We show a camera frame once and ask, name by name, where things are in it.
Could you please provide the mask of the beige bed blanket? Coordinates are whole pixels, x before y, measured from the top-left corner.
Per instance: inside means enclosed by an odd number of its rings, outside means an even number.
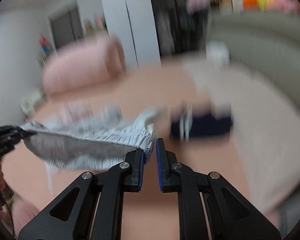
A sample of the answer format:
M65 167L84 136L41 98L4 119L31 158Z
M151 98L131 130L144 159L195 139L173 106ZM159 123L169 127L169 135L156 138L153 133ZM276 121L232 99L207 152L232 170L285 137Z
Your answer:
M185 63L184 69L217 108L231 106L251 203L261 212L281 204L300 184L300 111L246 66L197 61Z

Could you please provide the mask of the dark glass wardrobe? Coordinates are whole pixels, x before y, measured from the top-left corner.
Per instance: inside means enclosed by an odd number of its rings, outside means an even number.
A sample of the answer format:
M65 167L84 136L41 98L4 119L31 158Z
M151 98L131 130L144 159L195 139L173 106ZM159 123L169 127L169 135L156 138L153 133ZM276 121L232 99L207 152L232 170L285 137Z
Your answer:
M186 0L151 0L160 56L205 49L209 9L189 14Z

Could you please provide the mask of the carrot plush toy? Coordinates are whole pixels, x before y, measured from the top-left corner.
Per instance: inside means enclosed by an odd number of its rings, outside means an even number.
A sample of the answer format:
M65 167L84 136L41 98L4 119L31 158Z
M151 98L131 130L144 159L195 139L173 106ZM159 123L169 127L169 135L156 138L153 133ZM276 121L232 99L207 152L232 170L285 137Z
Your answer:
M243 0L243 9L257 9L258 8L258 0Z

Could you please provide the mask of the pink rolled duvet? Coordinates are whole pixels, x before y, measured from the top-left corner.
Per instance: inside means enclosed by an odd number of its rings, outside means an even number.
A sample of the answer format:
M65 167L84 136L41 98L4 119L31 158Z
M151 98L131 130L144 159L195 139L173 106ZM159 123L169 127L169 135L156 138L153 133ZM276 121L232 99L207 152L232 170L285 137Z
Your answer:
M67 44L49 56L43 71L43 89L48 96L54 96L107 82L125 71L120 40L97 35Z

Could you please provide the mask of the light blue cartoon shorts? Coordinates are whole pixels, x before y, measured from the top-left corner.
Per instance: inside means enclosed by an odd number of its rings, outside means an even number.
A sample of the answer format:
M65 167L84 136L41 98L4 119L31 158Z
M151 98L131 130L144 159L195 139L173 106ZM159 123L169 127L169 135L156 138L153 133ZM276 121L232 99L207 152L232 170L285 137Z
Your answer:
M52 119L48 125L31 121L21 128L36 133L24 143L48 165L101 171L124 161L133 150L142 150L147 164L157 138L154 123L161 115L160 109L152 107L134 119L125 119L120 107L109 106L74 124L63 125Z

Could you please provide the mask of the pink fluffy rug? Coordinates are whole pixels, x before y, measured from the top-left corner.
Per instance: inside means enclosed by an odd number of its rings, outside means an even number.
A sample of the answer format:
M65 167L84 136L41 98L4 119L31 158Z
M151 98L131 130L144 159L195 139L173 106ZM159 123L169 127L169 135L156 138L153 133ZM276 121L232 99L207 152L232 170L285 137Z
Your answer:
M12 200L9 208L7 206L2 207L0 220L8 231L18 239L23 227L36 217L40 211L35 205L22 199Z

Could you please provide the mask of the white wardrobe door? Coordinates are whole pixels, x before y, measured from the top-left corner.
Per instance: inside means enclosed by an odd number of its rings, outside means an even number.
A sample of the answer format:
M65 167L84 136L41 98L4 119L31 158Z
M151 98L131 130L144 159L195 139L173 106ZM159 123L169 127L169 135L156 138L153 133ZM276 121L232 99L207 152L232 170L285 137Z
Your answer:
M128 69L160 67L151 0L102 0L108 33L121 41Z

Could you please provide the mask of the grey door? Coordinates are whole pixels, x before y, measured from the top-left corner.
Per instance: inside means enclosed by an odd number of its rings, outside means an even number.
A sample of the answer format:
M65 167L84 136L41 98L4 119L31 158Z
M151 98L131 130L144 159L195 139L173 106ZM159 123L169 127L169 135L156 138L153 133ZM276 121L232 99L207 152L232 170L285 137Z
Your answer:
M67 9L49 20L56 49L83 38L78 7Z

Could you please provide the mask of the navy striped folded garment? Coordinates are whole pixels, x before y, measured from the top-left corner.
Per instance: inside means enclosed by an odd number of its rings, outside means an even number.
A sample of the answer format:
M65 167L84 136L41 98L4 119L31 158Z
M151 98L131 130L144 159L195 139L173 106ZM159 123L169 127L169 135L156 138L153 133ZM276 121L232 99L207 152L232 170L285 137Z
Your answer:
M170 137L180 141L229 135L233 127L231 116L217 119L211 113L201 116L182 114L171 122Z

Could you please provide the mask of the pink white plush toy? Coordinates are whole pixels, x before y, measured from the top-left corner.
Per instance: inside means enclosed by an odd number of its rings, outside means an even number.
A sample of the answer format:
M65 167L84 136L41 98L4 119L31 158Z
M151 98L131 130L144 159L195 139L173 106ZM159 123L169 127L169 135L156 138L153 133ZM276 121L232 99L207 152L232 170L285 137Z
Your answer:
M298 0L275 0L275 8L284 13L300 13L300 3Z

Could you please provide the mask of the grey padded headboard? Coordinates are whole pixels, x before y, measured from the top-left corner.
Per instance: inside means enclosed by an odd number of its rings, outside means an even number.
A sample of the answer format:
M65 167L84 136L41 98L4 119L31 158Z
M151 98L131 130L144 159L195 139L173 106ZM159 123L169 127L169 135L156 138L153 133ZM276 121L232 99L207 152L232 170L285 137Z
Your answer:
M251 12L213 15L208 37L224 42L231 58L255 69L300 104L300 18Z

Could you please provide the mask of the red blue plush doll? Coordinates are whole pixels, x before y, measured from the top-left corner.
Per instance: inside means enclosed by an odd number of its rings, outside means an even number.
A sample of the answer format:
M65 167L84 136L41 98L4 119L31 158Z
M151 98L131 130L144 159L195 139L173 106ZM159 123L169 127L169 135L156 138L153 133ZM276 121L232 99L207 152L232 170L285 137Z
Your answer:
M39 44L46 56L49 56L53 52L53 47L51 43L42 34L40 35Z

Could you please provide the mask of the white plush pillow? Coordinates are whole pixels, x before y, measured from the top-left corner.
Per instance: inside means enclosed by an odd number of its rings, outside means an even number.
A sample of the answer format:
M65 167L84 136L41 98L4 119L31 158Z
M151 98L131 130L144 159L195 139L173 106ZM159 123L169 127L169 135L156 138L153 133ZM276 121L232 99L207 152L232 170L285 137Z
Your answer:
M224 42L211 40L207 43L206 57L216 64L229 64L230 50Z

